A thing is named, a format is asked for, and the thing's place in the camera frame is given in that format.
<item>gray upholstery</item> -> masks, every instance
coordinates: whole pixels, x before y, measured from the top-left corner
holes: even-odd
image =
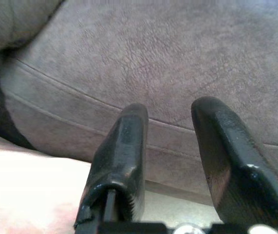
[[[67,0],[1,84],[41,151],[91,161],[123,107],[147,106],[147,179],[208,197],[190,106],[228,104],[278,168],[278,2]]]
[[[62,0],[0,0],[0,50],[34,36]]]

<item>black plastic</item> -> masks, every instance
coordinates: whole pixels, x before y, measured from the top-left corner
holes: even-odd
[[[141,217],[144,209],[147,129],[145,106],[132,104],[122,111],[94,155],[75,228],[93,219],[95,202],[103,199],[111,189],[116,190],[116,206],[121,220],[133,221]]]
[[[206,179],[221,220],[278,228],[278,176],[263,157],[262,145],[237,114],[216,98],[196,100],[192,118]]]

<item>gray sofa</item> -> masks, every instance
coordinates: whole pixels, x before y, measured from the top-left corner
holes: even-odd
[[[1,22],[0,49],[32,38],[60,1],[25,2],[32,13]],[[278,1],[112,2],[64,1],[7,57],[0,84],[19,132],[39,151],[92,161],[121,109],[142,103],[148,185],[209,203],[190,106],[215,96],[278,170]]]

